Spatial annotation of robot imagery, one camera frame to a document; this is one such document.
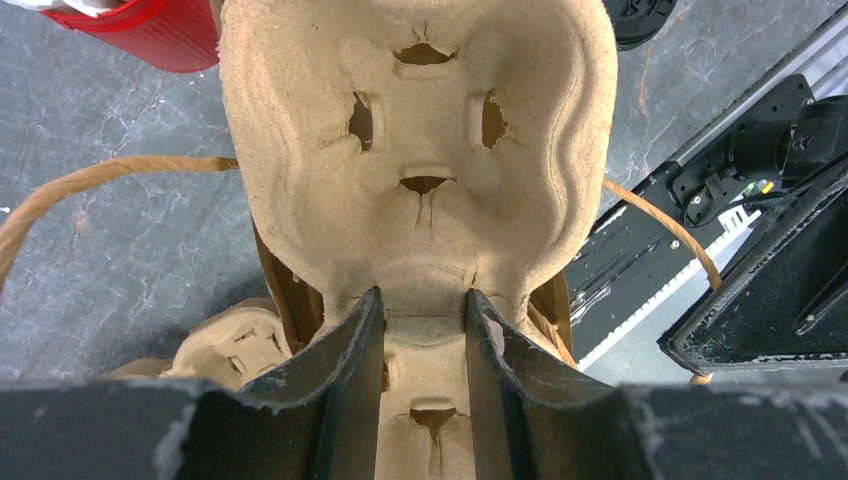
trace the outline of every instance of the white tissue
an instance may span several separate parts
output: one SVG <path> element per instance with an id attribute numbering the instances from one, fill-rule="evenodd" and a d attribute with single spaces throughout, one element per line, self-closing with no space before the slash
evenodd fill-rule
<path id="1" fill-rule="evenodd" d="M 2 0 L 28 10 L 50 10 L 71 7 L 89 17 L 96 17 L 120 7 L 124 0 Z"/>

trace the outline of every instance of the gray floor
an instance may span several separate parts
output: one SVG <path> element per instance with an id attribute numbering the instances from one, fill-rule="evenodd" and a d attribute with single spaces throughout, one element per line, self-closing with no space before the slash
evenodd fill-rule
<path id="1" fill-rule="evenodd" d="M 634 186 L 844 0 L 806 3 L 680 0 L 656 39 L 620 55 L 608 175 Z M 0 106 L 0 209 L 112 156 L 233 154 L 216 70 L 162 73 L 6 4 Z M 201 319 L 263 290 L 236 173 L 116 181 L 33 229 L 0 300 L 0 379 L 170 357 Z"/>

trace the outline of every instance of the red rim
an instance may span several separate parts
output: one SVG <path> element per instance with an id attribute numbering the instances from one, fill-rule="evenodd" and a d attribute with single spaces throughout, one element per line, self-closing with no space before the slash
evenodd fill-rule
<path id="1" fill-rule="evenodd" d="M 85 32 L 119 32 L 137 27 L 159 14 L 171 0 L 130 0 L 120 7 L 99 17 L 89 17 L 81 13 L 61 13 L 45 11 L 45 16 L 55 22 Z"/>

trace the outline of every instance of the gray tabletop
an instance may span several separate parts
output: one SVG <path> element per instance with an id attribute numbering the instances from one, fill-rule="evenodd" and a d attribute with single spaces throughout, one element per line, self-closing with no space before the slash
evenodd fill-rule
<path id="1" fill-rule="evenodd" d="M 653 41 L 620 54 L 607 175 L 636 185 L 843 3 L 680 0 Z M 0 221 L 109 157 L 233 156 L 220 93 L 216 69 L 163 73 L 0 3 Z M 0 379 L 170 358 L 202 319 L 264 292 L 237 173 L 121 179 L 33 228 L 0 299 Z"/>

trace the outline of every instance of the red plastic container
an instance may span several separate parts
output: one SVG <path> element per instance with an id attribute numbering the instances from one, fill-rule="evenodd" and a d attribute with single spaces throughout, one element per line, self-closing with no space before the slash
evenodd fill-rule
<path id="1" fill-rule="evenodd" d="M 129 0 L 97 18 L 42 14 L 169 72 L 197 72 L 218 63 L 218 32 L 209 0 Z"/>

